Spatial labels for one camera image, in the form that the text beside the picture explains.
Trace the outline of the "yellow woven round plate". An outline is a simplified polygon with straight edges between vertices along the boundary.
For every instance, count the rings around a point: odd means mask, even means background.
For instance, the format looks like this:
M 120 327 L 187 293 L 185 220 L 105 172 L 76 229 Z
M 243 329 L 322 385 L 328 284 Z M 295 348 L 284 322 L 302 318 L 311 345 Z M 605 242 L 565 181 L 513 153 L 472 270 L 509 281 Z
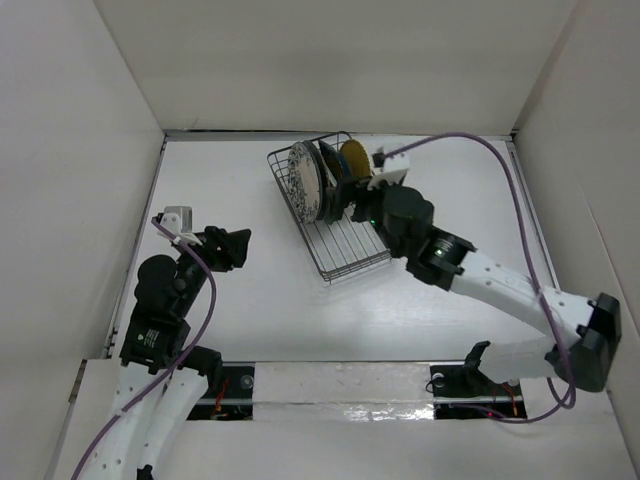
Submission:
M 361 142 L 356 139 L 348 139 L 341 145 L 339 153 L 346 160 L 351 176 L 358 178 L 371 176 L 369 154 Z

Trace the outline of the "blue floral white plate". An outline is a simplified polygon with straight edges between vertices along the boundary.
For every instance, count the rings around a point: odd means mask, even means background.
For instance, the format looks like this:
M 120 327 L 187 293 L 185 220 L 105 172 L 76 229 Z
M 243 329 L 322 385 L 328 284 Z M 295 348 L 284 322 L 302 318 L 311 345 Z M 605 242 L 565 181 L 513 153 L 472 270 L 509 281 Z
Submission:
M 298 219 L 313 223 L 321 210 L 322 180 L 309 141 L 294 143 L 288 154 L 288 196 Z

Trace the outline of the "dark blue plate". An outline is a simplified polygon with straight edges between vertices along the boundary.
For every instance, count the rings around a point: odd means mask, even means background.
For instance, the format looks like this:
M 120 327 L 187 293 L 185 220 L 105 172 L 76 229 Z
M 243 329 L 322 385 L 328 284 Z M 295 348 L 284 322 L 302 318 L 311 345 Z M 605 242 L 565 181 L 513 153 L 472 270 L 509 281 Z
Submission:
M 338 150 L 322 140 L 318 141 L 318 145 L 334 184 L 337 184 L 340 179 L 351 175 L 351 169 L 346 158 Z

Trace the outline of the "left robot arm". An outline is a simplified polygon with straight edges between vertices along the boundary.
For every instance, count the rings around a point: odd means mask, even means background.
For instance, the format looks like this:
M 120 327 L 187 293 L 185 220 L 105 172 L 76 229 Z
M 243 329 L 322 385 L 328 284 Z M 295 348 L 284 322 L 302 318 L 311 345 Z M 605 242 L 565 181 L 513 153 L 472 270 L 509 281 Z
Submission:
M 222 356 L 187 339 L 187 313 L 214 273 L 244 265 L 251 232 L 208 226 L 176 236 L 180 255 L 154 255 L 137 272 L 136 303 L 120 351 L 114 426 L 93 455 L 92 479 L 157 479 L 196 402 L 222 387 Z

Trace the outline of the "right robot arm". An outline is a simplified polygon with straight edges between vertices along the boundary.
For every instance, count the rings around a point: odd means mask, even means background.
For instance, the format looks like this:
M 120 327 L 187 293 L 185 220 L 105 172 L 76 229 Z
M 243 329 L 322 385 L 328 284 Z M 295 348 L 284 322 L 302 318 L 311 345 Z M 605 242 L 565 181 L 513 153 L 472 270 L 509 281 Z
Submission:
M 476 343 L 462 381 L 484 393 L 506 380 L 555 376 L 576 389 L 604 390 L 621 340 L 619 301 L 536 286 L 531 277 L 499 265 L 469 241 L 433 224 L 434 206 L 415 189 L 372 177 L 338 181 L 328 216 L 353 206 L 354 222 L 368 222 L 394 258 L 406 259 L 417 280 L 478 300 L 540 332 L 532 341 Z

